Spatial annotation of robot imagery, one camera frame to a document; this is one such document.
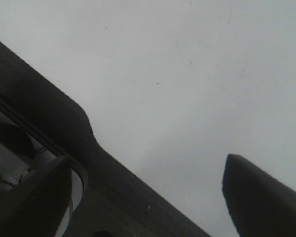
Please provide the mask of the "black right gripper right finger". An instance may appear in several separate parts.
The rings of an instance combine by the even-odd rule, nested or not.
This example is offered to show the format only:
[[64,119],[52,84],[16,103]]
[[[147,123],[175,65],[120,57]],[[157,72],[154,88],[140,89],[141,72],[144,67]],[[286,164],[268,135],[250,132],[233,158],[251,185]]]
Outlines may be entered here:
[[222,193],[239,236],[296,237],[296,191],[243,156],[227,156]]

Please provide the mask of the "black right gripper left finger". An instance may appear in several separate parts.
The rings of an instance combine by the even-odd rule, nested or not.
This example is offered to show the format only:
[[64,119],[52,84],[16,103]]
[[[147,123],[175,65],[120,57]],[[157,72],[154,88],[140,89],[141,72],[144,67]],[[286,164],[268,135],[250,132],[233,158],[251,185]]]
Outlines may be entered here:
[[69,206],[72,172],[66,157],[0,194],[0,237],[53,237]]

